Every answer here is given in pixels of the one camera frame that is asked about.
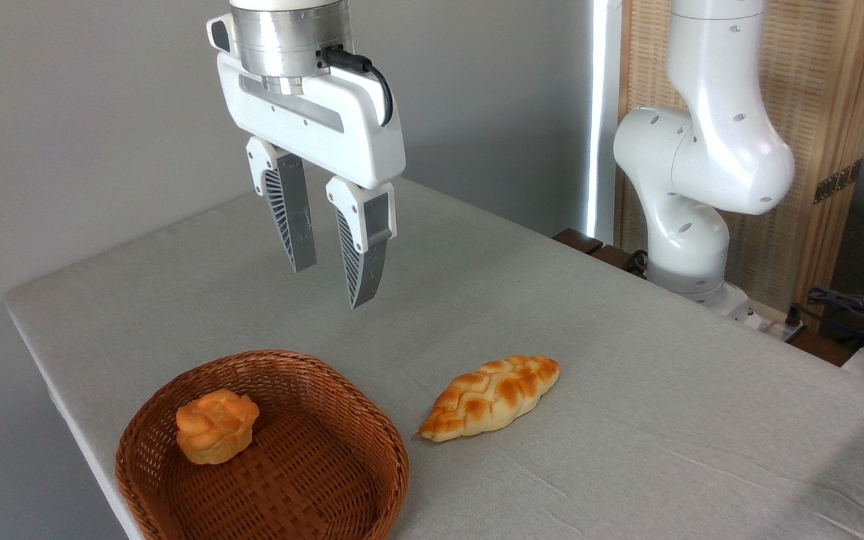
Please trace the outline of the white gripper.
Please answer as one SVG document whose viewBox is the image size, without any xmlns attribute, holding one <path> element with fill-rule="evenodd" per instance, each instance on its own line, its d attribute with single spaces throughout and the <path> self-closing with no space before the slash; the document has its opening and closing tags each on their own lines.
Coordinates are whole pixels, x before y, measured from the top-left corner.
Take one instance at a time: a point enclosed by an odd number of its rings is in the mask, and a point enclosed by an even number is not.
<svg viewBox="0 0 864 540">
<path fill-rule="evenodd" d="M 323 59 L 327 47 L 353 51 L 350 15 L 228 13 L 206 31 L 227 110 L 252 136 L 246 152 L 254 191 L 266 200 L 295 272 L 317 262 L 303 160 L 334 174 L 326 193 L 355 310 L 380 288 L 387 244 L 397 235 L 388 181 L 404 171 L 406 157 L 381 82 Z"/>
</svg>

